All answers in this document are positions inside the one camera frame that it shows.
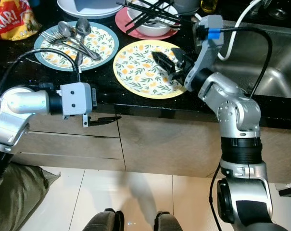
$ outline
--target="cabinet drawer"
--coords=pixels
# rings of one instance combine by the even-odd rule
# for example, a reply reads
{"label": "cabinet drawer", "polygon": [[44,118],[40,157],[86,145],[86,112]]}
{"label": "cabinet drawer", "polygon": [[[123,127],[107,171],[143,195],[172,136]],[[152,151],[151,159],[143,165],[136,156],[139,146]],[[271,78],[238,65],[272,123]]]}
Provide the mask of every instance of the cabinet drawer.
{"label": "cabinet drawer", "polygon": [[[114,114],[90,113],[91,120],[99,117],[115,116]],[[35,115],[30,121],[30,131],[55,132],[65,134],[78,134],[90,136],[119,137],[117,123],[106,125],[82,127],[82,116],[72,116],[63,120],[62,115]]]}
{"label": "cabinet drawer", "polygon": [[124,115],[118,124],[127,171],[206,177],[219,163],[217,123]]}
{"label": "cabinet drawer", "polygon": [[64,156],[123,159],[119,138],[29,132],[20,144],[20,152]]}
{"label": "cabinet drawer", "polygon": [[49,166],[49,167],[72,167],[98,170],[125,171],[124,160],[103,158],[87,158],[78,156],[61,156],[46,154],[16,154],[12,161],[24,165]]}

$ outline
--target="black chopsticks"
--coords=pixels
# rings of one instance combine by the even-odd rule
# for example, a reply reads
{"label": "black chopsticks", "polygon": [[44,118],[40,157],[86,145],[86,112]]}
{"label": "black chopsticks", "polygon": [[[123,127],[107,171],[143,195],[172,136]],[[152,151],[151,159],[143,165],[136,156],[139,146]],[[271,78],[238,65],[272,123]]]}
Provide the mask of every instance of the black chopsticks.
{"label": "black chopsticks", "polygon": [[162,9],[159,6],[165,3],[164,0],[158,1],[155,4],[151,4],[147,2],[146,0],[140,0],[140,2],[143,2],[149,5],[149,8],[139,6],[133,3],[127,3],[127,4],[123,4],[121,2],[116,3],[118,5],[126,6],[126,7],[142,12],[140,15],[138,15],[138,17],[134,18],[132,21],[130,21],[129,23],[125,25],[127,26],[131,24],[132,22],[135,22],[135,25],[126,31],[127,34],[129,34],[131,31],[135,30],[136,28],[138,28],[139,26],[147,22],[149,19],[154,18],[154,17],[160,17],[160,18],[163,18],[163,19],[166,19],[178,24],[187,24],[187,23],[194,24],[194,22],[192,21],[178,18],[175,15],[172,15],[171,13],[165,11],[166,8],[170,7],[173,4],[173,1],[170,1],[170,3],[167,6],[163,7]]}
{"label": "black chopsticks", "polygon": [[[154,7],[159,7],[160,5],[164,4],[165,1],[164,0],[159,0],[158,2],[156,2],[153,7],[150,7],[149,10],[154,9]],[[130,25],[131,23],[137,21],[138,19],[140,19],[141,17],[146,16],[146,13],[142,12],[141,14],[139,14],[137,17],[135,17],[133,20],[131,20],[130,22],[128,22],[125,26]]]}

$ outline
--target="tiled floor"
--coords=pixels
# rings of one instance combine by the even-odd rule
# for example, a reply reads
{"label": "tiled floor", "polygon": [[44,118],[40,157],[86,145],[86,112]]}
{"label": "tiled floor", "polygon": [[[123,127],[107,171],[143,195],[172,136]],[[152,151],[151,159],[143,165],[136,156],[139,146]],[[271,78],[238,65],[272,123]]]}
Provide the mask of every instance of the tiled floor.
{"label": "tiled floor", "polygon": [[[210,179],[145,173],[43,167],[62,176],[21,231],[82,231],[98,212],[125,215],[126,231],[151,231],[157,211],[174,214],[184,231],[216,231],[208,204]],[[270,184],[273,221],[291,231],[291,198]],[[232,231],[220,220],[223,231]]]}

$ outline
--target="pink plate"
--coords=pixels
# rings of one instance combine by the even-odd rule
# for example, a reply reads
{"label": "pink plate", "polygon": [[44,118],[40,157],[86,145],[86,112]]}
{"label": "pink plate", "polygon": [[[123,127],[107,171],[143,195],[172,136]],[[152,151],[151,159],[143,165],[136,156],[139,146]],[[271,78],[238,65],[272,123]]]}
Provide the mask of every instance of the pink plate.
{"label": "pink plate", "polygon": [[[124,33],[131,27],[133,27],[133,23],[128,25],[127,27],[125,27],[125,25],[127,23],[129,23],[131,20],[128,17],[127,14],[127,7],[122,8],[115,16],[115,23],[118,26],[118,28],[120,28],[121,31],[123,31]],[[146,36],[144,34],[141,34],[140,32],[138,32],[137,30],[133,30],[132,32],[130,32],[130,36],[138,38],[138,39],[147,39],[147,40],[162,40],[162,39],[166,39],[171,37],[172,35],[176,34],[177,30],[170,30],[168,33],[161,35],[161,36],[157,36],[157,37],[150,37],[150,36]]]}

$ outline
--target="plate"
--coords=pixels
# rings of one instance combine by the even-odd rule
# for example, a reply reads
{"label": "plate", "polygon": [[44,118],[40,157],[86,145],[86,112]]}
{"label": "plate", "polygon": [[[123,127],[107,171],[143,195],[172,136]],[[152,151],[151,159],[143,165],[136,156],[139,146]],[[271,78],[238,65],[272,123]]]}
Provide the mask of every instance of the plate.
{"label": "plate", "polygon": [[[125,27],[125,25],[127,23],[129,23],[131,20],[128,17],[127,14],[127,7],[124,7],[123,9],[121,9],[115,16],[115,23],[117,25],[117,27],[123,31],[124,33],[126,33],[126,31],[133,27],[134,24],[130,24],[127,27]],[[132,32],[129,33],[130,36],[138,38],[138,39],[148,39],[148,40],[162,40],[162,39],[167,39],[169,37],[171,37],[172,35],[176,34],[177,30],[170,30],[168,33],[158,36],[158,37],[150,37],[150,36],[146,36],[140,32],[138,32],[137,30],[133,30]]]}
{"label": "plate", "polygon": [[176,62],[171,48],[178,46],[159,40],[142,40],[125,46],[113,62],[117,80],[130,92],[150,99],[181,95],[185,87],[176,80],[169,81],[167,72],[152,57],[152,51],[160,51]]}
{"label": "plate", "polygon": [[73,17],[87,19],[101,19],[115,15],[123,6],[116,4],[115,0],[57,0],[59,7]]}
{"label": "plate", "polygon": [[[104,25],[89,22],[91,25],[91,33],[85,38],[85,45],[92,51],[99,53],[102,57],[99,61],[94,61],[89,57],[84,56],[83,63],[81,65],[81,70],[90,70],[101,66],[111,60],[119,46],[119,41],[116,34]],[[70,25],[75,26],[76,21],[69,22]],[[57,30],[57,26],[53,26],[46,30],[46,32],[51,33],[51,30]],[[39,36],[35,41],[34,49],[36,48],[53,48],[56,50],[63,51],[68,54],[72,59],[76,58],[77,51],[64,46],[64,45],[51,45],[42,36]],[[36,53],[36,58],[45,66],[60,70],[60,71],[72,71],[72,66],[70,62],[64,57],[51,52]]]}

